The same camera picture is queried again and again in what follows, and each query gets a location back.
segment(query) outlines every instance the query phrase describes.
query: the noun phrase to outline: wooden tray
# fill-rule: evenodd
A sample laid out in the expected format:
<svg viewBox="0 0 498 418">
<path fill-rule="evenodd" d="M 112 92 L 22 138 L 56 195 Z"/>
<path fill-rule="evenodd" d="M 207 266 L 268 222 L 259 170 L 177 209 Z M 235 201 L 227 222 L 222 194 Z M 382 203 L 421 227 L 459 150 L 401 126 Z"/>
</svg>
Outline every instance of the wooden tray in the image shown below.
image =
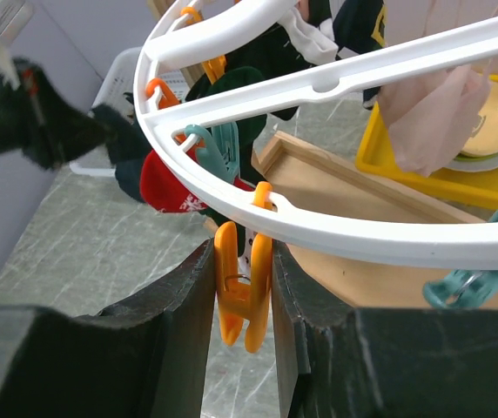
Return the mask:
<svg viewBox="0 0 498 418">
<path fill-rule="evenodd" d="M 405 223 L 483 220 L 392 180 L 358 172 L 351 162 L 278 132 L 253 164 L 293 205 L 356 219 Z M 367 307 L 428 307 L 423 284 L 448 270 L 386 266 L 289 246 L 302 268 L 344 301 Z M 498 307 L 496 295 L 486 307 Z"/>
</svg>

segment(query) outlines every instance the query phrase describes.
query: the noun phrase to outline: clothespin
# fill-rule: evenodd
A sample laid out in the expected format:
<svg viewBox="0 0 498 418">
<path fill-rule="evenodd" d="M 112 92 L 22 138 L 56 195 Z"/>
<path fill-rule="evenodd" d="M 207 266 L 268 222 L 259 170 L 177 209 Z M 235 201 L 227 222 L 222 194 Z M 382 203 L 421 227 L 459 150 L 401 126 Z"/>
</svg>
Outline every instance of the clothespin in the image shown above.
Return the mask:
<svg viewBox="0 0 498 418">
<path fill-rule="evenodd" d="M 183 15 L 191 16 L 191 19 L 187 21 L 187 24 L 197 24 L 203 21 L 200 13 L 191 6 L 184 7 L 181 10 L 181 16 Z M 225 56 L 222 55 L 220 57 L 209 59 L 208 61 L 204 61 L 202 65 L 211 84 L 214 84 L 216 83 L 216 80 L 221 78 L 225 73 Z"/>
<path fill-rule="evenodd" d="M 154 96 L 154 93 L 156 92 L 157 88 L 159 88 L 162 91 L 162 97 L 158 102 L 159 109 L 167 109 L 168 107 L 181 105 L 179 99 L 176 98 L 175 94 L 173 94 L 172 89 L 170 89 L 170 87 L 168 87 L 168 84 L 166 84 L 165 81 L 162 80 L 161 78 L 153 78 L 151 81 L 148 82 L 148 84 L 145 87 L 146 97 L 151 98 L 152 96 Z M 183 144 L 186 139 L 187 136 L 183 133 L 180 133 L 178 136 L 176 136 L 176 140 L 180 144 Z M 202 141 L 199 141 L 194 147 L 197 148 L 202 145 L 203 145 Z"/>
<path fill-rule="evenodd" d="M 253 204 L 272 210 L 267 201 L 272 186 L 257 185 Z M 251 277 L 239 274 L 237 230 L 233 222 L 223 224 L 214 236 L 216 294 L 222 340 L 232 346 L 241 334 L 244 320 L 249 321 L 245 345 L 249 353 L 259 351 L 268 323 L 268 307 L 273 271 L 273 240 L 258 233 L 252 244 Z"/>
<path fill-rule="evenodd" d="M 197 162 L 219 179 L 233 184 L 239 176 L 239 135 L 235 123 L 214 126 L 212 134 L 202 126 L 189 125 L 185 135 L 198 135 L 203 144 L 197 148 Z"/>
<path fill-rule="evenodd" d="M 488 222 L 498 222 L 498 211 Z M 427 283 L 423 297 L 441 309 L 481 307 L 498 293 L 498 270 L 454 270 L 443 280 Z"/>
</svg>

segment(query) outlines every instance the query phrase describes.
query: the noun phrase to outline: plate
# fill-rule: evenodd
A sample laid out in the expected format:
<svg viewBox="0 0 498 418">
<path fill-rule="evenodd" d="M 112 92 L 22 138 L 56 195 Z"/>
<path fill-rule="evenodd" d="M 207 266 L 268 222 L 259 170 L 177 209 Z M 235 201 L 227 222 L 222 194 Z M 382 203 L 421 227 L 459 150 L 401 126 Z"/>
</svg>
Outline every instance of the plate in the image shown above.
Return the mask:
<svg viewBox="0 0 498 418">
<path fill-rule="evenodd" d="M 445 168 L 455 172 L 490 172 L 498 168 L 498 154 L 492 158 L 473 159 L 472 161 L 453 160 Z"/>
</svg>

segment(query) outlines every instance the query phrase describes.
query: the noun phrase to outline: hanging laundry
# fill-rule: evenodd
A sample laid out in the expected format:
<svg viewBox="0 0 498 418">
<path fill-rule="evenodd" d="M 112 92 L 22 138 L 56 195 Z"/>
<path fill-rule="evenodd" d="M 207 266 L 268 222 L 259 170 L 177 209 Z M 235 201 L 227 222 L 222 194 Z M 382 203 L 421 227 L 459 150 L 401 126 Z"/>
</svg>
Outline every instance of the hanging laundry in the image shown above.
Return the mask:
<svg viewBox="0 0 498 418">
<path fill-rule="evenodd" d="M 427 35 L 436 4 L 436 0 L 431 0 L 423 37 Z M 458 26 L 460 10 L 461 2 L 454 27 Z M 489 61 L 481 75 L 469 64 L 382 87 L 380 115 L 388 130 L 396 164 L 402 171 L 428 177 L 460 153 L 488 99 L 492 62 Z"/>
<path fill-rule="evenodd" d="M 69 106 L 42 68 L 13 60 L 21 85 L 13 90 L 0 75 L 0 154 L 22 150 L 45 170 L 55 170 L 116 138 L 110 126 Z"/>
<path fill-rule="evenodd" d="M 139 184 L 145 158 L 152 150 L 143 130 L 133 115 L 129 122 L 107 104 L 100 104 L 92 110 L 94 118 L 111 126 L 117 133 L 116 141 L 106 144 L 108 158 L 115 167 L 115 178 L 119 188 L 130 198 L 145 203 Z"/>
<path fill-rule="evenodd" d="M 332 19 L 326 20 L 316 28 L 308 24 L 299 10 L 293 7 L 278 23 L 287 32 L 293 47 L 308 63 L 323 65 L 335 61 L 339 49 L 333 41 Z"/>
<path fill-rule="evenodd" d="M 193 149 L 186 154 L 197 161 Z M 233 185 L 247 192 L 255 188 L 239 177 L 234 180 Z M 159 212 L 201 212 L 207 208 L 205 203 L 181 184 L 156 152 L 151 152 L 146 158 L 141 172 L 140 193 L 144 201 Z"/>
<path fill-rule="evenodd" d="M 226 54 L 225 59 L 226 74 L 237 68 L 252 67 L 258 70 L 265 80 L 282 77 L 313 67 L 312 64 L 309 64 L 293 48 L 286 30 L 279 24 L 273 25 L 248 44 Z M 282 120 L 290 120 L 295 115 L 297 109 L 297 107 L 293 107 L 274 111 L 272 115 Z"/>
<path fill-rule="evenodd" d="M 326 0 L 309 0 L 325 3 Z M 386 7 L 383 0 L 330 0 L 334 42 L 362 55 L 384 48 Z M 363 107 L 372 110 L 380 87 L 363 91 Z"/>
<path fill-rule="evenodd" d="M 203 76 L 189 90 L 185 97 L 185 101 L 190 102 L 198 98 L 206 98 L 214 94 L 235 90 L 264 80 L 265 78 L 260 71 L 252 67 L 240 67 L 227 71 L 226 74 L 214 84 L 211 84 L 209 79 Z M 259 136 L 263 129 L 265 129 L 266 115 L 241 119 L 236 121 L 236 124 L 239 133 L 239 148 L 244 148 L 247 145 L 252 147 L 253 141 Z"/>
</svg>

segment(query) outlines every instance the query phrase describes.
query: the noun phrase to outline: black cloth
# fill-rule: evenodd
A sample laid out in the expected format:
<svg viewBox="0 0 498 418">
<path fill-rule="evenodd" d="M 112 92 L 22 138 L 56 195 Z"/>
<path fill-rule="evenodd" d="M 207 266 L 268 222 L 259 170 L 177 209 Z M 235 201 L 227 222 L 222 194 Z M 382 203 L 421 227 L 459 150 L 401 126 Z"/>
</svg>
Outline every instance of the black cloth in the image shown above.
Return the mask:
<svg viewBox="0 0 498 418">
<path fill-rule="evenodd" d="M 332 15 L 330 11 L 330 2 L 328 0 L 309 0 L 309 24 L 319 27 L 325 20 Z"/>
<path fill-rule="evenodd" d="M 0 154 L 20 149 L 45 170 L 54 170 L 116 137 L 108 125 L 68 105 L 42 67 L 13 59 L 21 85 L 0 75 Z"/>
<path fill-rule="evenodd" d="M 334 42 L 356 54 L 367 54 L 384 46 L 385 4 L 383 0 L 346 0 L 333 19 Z M 380 87 L 363 91 L 363 103 L 371 110 L 371 100 Z"/>
<path fill-rule="evenodd" d="M 151 145 L 135 118 L 133 124 L 107 104 L 92 109 L 94 118 L 111 126 L 117 133 L 117 141 L 106 145 L 108 157 L 115 166 L 115 178 L 119 188 L 130 198 L 145 203 L 141 196 L 141 172 Z"/>
<path fill-rule="evenodd" d="M 262 74 L 263 81 L 312 67 L 293 47 L 287 32 L 279 24 L 273 25 L 241 48 L 226 54 L 225 60 L 226 74 L 239 68 L 252 67 Z M 209 84 L 207 76 L 203 75 L 192 87 L 186 100 L 202 97 L 200 92 L 205 91 Z M 273 115 L 282 120 L 290 120 L 297 109 L 293 107 L 274 111 Z"/>
</svg>

